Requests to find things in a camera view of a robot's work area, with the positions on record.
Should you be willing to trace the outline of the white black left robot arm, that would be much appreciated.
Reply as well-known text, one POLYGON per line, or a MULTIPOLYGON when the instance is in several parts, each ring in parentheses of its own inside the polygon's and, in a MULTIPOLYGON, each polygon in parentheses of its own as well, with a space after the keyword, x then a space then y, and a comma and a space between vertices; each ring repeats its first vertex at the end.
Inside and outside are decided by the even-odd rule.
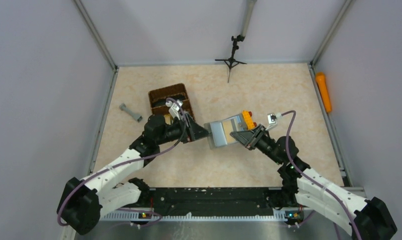
POLYGON ((122 183, 131 173, 146 167, 157 156, 169 152, 160 145, 190 143, 210 135, 189 113, 167 124, 162 115, 151 115, 142 134, 113 162, 82 179, 65 185, 56 210, 60 226, 71 226, 78 234, 89 233, 99 220, 126 205, 147 199, 149 186, 139 178, 122 183))

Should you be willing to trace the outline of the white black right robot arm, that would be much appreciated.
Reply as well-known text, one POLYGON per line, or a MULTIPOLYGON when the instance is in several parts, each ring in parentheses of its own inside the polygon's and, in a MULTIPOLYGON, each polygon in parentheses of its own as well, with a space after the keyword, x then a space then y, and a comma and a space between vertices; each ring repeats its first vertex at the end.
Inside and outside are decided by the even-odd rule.
POLYGON ((390 240, 398 231, 387 205, 336 185, 298 157, 290 136, 271 138, 262 125, 230 136, 248 150, 259 150, 280 165, 286 201, 308 207, 341 227, 354 240, 390 240))

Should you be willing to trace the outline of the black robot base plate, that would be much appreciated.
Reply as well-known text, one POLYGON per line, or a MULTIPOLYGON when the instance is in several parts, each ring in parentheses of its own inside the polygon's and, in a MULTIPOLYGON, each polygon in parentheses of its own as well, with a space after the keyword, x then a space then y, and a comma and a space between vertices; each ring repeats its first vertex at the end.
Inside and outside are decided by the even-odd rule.
POLYGON ((129 208, 159 208, 177 204, 253 203, 261 208, 299 208, 295 195, 282 187, 156 187, 144 190, 129 208))

